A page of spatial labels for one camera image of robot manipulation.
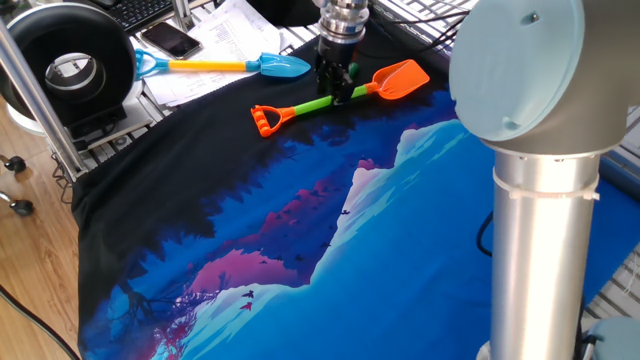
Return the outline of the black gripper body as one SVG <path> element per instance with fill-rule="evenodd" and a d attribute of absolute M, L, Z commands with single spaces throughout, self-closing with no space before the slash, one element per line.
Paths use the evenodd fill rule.
<path fill-rule="evenodd" d="M 336 43 L 324 37 L 319 38 L 315 68 L 319 69 L 322 64 L 338 64 L 347 69 L 351 64 L 356 49 L 355 43 Z"/>

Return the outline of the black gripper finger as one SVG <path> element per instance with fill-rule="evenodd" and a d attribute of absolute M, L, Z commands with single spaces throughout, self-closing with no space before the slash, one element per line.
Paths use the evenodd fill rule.
<path fill-rule="evenodd" d="M 317 58 L 315 62 L 317 93 L 333 95 L 333 63 L 325 58 Z"/>
<path fill-rule="evenodd" d="M 348 102 L 354 92 L 354 75 L 357 68 L 354 64 L 343 67 L 340 64 L 333 65 L 333 104 L 341 105 Z"/>

